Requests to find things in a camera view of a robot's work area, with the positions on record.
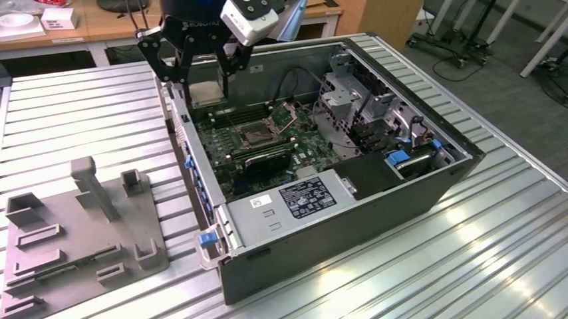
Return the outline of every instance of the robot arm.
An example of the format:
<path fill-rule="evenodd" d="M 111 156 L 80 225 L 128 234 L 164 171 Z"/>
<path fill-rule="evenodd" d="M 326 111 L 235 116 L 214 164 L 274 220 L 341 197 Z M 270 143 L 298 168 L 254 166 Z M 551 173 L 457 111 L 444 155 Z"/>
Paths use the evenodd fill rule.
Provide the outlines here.
<path fill-rule="evenodd" d="M 136 31 L 136 45 L 158 78 L 182 84 L 190 104 L 187 76 L 194 56 L 215 54 L 225 77 L 245 70 L 259 40 L 269 35 L 278 40 L 295 38 L 306 0 L 160 0 L 160 5 L 160 25 Z M 223 47 L 231 36 L 238 43 L 229 56 Z M 175 48 L 172 65 L 158 55 L 163 39 Z"/>

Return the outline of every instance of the blue latch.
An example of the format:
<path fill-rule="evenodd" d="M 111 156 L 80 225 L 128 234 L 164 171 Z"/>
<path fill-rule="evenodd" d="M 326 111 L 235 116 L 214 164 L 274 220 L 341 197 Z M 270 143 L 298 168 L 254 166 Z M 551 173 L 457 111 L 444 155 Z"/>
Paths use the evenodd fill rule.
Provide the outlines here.
<path fill-rule="evenodd" d="M 194 167 L 194 160 L 191 158 L 191 155 L 187 155 L 187 157 L 186 157 L 186 169 L 190 169 L 191 167 Z"/>
<path fill-rule="evenodd" d="M 396 166 L 397 164 L 402 163 L 404 161 L 408 161 L 410 159 L 410 156 L 406 154 L 405 151 L 396 151 L 389 154 L 388 160 L 389 163 Z"/>
<path fill-rule="evenodd" d="M 205 233 L 199 235 L 199 246 L 202 248 L 213 246 L 218 241 L 219 239 L 217 238 L 217 234 L 214 231 L 211 233 Z"/>
<path fill-rule="evenodd" d="M 442 143 L 438 140 L 432 140 L 432 145 L 434 146 L 436 150 L 438 150 L 438 151 L 442 148 Z"/>

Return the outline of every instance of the motherboard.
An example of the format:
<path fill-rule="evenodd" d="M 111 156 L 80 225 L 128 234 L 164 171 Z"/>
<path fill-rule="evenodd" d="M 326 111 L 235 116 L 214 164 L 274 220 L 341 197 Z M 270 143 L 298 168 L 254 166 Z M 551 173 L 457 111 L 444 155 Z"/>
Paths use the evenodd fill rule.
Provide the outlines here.
<path fill-rule="evenodd" d="M 249 118 L 219 111 L 197 125 L 227 201 L 309 177 L 340 161 L 307 106 L 282 102 L 263 109 L 265 116 L 257 110 Z"/>

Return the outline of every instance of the barcode sticker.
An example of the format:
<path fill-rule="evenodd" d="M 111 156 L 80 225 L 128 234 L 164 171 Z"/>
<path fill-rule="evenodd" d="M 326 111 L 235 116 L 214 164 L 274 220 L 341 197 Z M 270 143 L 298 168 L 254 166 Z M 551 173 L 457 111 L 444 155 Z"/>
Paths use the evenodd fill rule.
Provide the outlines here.
<path fill-rule="evenodd" d="M 54 39 L 52 43 L 68 43 L 68 42 L 80 42 L 84 41 L 83 37 L 79 38 L 66 38 L 66 39 Z"/>
<path fill-rule="evenodd" d="M 261 197 L 253 198 L 250 200 L 250 205 L 253 208 L 258 208 L 261 206 L 265 206 L 266 204 L 270 204 L 273 202 L 273 199 L 270 198 L 270 195 L 263 195 Z"/>

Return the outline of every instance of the gray 3d printed tray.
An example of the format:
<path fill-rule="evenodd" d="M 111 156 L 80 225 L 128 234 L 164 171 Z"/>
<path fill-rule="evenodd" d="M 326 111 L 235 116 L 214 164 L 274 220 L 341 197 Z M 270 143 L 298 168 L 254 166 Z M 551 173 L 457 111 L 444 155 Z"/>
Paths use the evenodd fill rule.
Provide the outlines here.
<path fill-rule="evenodd" d="M 71 171 L 79 190 L 8 199 L 3 318 L 43 318 L 170 265 L 148 177 L 100 184 L 92 158 Z"/>

